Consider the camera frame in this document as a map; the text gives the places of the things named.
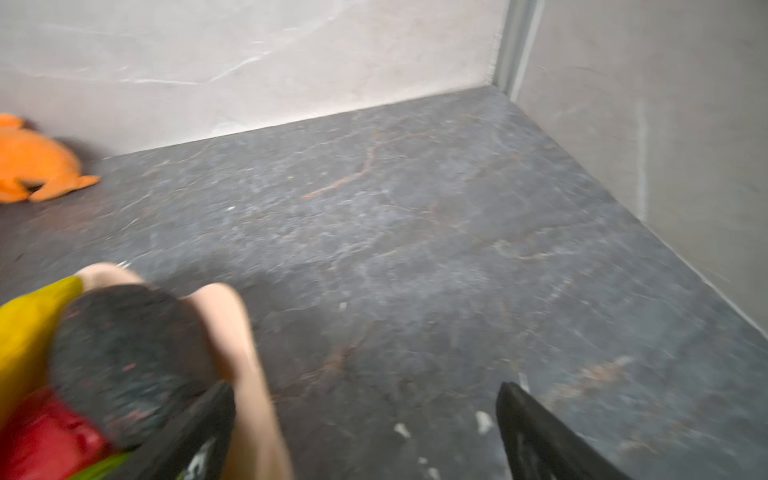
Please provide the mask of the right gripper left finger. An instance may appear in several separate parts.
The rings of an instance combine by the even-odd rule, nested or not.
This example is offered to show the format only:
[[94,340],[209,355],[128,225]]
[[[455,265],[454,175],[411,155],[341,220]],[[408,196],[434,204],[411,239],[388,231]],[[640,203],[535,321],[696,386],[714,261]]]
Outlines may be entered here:
[[235,416],[234,390],[218,381],[106,477],[219,479]]

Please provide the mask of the banana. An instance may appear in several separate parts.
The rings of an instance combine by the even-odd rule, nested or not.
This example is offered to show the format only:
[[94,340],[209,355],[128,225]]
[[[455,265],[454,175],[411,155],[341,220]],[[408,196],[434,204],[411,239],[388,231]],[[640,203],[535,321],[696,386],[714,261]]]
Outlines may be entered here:
[[82,293],[82,280],[70,276],[1,306],[2,424],[42,385],[60,315]]

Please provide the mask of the green fruit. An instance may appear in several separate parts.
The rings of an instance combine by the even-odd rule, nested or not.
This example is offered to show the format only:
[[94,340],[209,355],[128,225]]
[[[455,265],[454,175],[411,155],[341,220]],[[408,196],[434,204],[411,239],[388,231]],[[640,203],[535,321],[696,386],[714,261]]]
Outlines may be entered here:
[[132,452],[111,455],[88,468],[77,472],[68,480],[102,480],[132,456]]

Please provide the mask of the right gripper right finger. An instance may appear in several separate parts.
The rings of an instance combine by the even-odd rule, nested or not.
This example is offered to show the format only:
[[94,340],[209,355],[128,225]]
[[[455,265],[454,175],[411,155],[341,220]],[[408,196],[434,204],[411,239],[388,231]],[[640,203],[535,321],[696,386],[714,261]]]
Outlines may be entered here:
[[515,480],[630,479],[514,382],[500,386],[496,418]]

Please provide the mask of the dark avocado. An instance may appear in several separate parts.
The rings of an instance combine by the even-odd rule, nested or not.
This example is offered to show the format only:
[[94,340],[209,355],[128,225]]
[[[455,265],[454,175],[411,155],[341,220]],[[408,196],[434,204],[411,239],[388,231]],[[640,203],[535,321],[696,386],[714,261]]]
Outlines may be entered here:
[[70,302],[48,370],[57,397],[119,450],[145,443],[220,378],[191,306],[140,284]]

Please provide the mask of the red fruit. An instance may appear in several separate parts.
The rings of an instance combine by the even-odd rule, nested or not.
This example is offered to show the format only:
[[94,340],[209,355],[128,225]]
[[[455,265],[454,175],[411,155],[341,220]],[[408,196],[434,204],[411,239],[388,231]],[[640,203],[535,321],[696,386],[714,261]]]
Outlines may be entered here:
[[19,405],[1,429],[3,479],[67,479],[113,453],[109,441],[49,387]]

